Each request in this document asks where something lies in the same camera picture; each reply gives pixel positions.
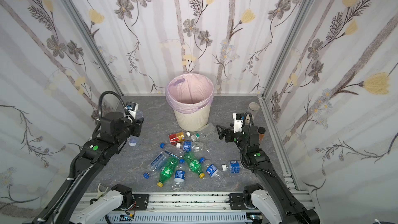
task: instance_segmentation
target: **bottle cap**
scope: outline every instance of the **bottle cap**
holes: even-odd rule
[[[258,128],[258,133],[264,134],[266,132],[266,129],[264,127]]]

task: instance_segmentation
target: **gray floor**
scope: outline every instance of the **gray floor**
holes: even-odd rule
[[[128,144],[119,155],[114,155],[107,166],[97,175],[89,186],[87,192],[96,192],[98,183],[114,186],[121,183],[131,187],[133,192],[169,192],[172,191],[170,182],[165,182],[163,188],[156,185],[159,175],[151,175],[145,179],[142,175],[147,172],[147,165],[162,150],[160,143],[169,142],[168,135],[181,131],[174,116],[173,109],[166,102],[165,96],[126,96],[125,101],[139,104],[139,110],[144,113],[145,121],[141,132],[141,145],[131,147]],[[258,102],[256,96],[215,96],[211,105],[209,122],[214,126],[217,124],[228,127],[232,119],[232,113],[245,112],[250,102]],[[283,173],[276,156],[275,148],[266,127],[262,112],[254,119],[255,125],[266,128],[266,136],[261,141],[261,148],[270,157],[277,174],[282,177]],[[222,164],[230,160],[239,160],[239,150],[234,143],[226,143],[219,140],[217,132],[206,140],[202,154],[204,157],[221,168]],[[242,191],[247,185],[260,183],[259,179],[251,171],[243,169],[239,174],[223,173],[224,177],[216,181],[207,175],[199,179],[196,174],[186,168],[185,192],[220,192],[220,191]]]

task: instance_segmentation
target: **trash can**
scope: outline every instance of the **trash can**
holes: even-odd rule
[[[207,124],[214,97],[214,86],[209,78],[185,73],[172,79],[165,94],[182,129],[196,132]]]

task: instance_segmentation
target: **clear plastic bottle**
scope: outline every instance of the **clear plastic bottle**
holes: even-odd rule
[[[177,148],[182,149],[185,152],[200,152],[203,150],[202,142],[192,142],[192,141],[184,141],[182,143],[177,143]]]
[[[188,163],[189,169],[194,172],[195,174],[198,174],[200,178],[205,177],[205,174],[203,173],[202,166],[198,159],[196,159],[195,155],[193,152],[186,152],[184,156],[185,161]]]
[[[141,145],[140,137],[131,135],[127,141],[129,142],[129,145],[133,146],[134,148],[138,148]]]
[[[238,160],[232,160],[229,163],[222,165],[223,172],[229,171],[230,173],[239,173],[241,168],[243,168],[243,166]]]
[[[176,145],[176,143],[183,142],[187,137],[190,137],[190,132],[177,132],[169,135],[170,143]]]
[[[182,190],[185,187],[184,159],[180,159],[174,173],[173,190]]]
[[[172,144],[165,144],[165,143],[161,143],[160,147],[162,149],[164,149],[164,152],[166,152],[166,154],[169,154],[170,156],[176,157],[178,159],[181,159],[182,157],[184,157],[184,151],[182,151],[181,149],[175,147]]]
[[[199,160],[201,164],[204,165],[207,174],[211,178],[221,179],[223,177],[222,171],[217,169],[217,167],[209,160],[204,159],[203,157]]]
[[[192,141],[197,141],[201,138],[205,138],[208,135],[212,134],[216,129],[214,128],[212,123],[208,123],[204,127],[201,127],[198,132],[191,137]]]

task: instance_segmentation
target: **plastic bottle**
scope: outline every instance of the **plastic bottle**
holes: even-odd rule
[[[215,131],[215,128],[212,123],[208,123],[204,127],[201,127],[196,134],[194,134],[191,139],[192,141],[197,141],[201,138],[205,138],[208,135],[212,134]]]
[[[157,186],[163,187],[164,182],[166,182],[172,176],[177,164],[178,164],[177,158],[169,157],[167,162],[164,164],[163,169],[160,171],[160,177]]]
[[[202,142],[192,142],[192,141],[184,141],[182,143],[177,143],[177,148],[182,149],[185,152],[200,152],[203,150]]]
[[[167,158],[169,158],[169,156],[167,156],[164,151],[161,151],[159,155],[157,155],[156,158],[148,164],[147,168],[149,169],[149,172],[144,173],[143,176],[148,179],[151,172],[154,172],[155,170],[160,171],[166,163]]]
[[[174,145],[161,143],[160,147],[162,149],[164,149],[164,152],[166,152],[170,156],[176,157],[178,159],[181,159],[182,157],[184,157],[184,151],[182,151],[181,149],[178,149]]]
[[[211,177],[211,178],[217,178],[217,179],[221,179],[223,174],[222,171],[220,171],[219,169],[217,169],[217,167],[209,160],[204,159],[203,157],[199,160],[199,162],[201,164],[204,165],[207,174]]]
[[[229,171],[230,173],[239,173],[240,169],[243,168],[240,161],[232,160],[227,164],[222,165],[222,171]]]
[[[185,187],[184,159],[180,159],[174,173],[173,190],[182,190]]]
[[[176,143],[183,142],[187,137],[190,137],[190,132],[178,132],[169,135],[170,143],[176,145]]]
[[[133,146],[134,148],[137,148],[137,147],[139,147],[141,145],[140,137],[136,137],[136,136],[131,135],[127,139],[127,141],[129,142],[129,145]]]
[[[193,152],[186,152],[184,156],[185,161],[188,163],[189,169],[198,174],[200,178],[205,177],[200,162],[196,159]]]

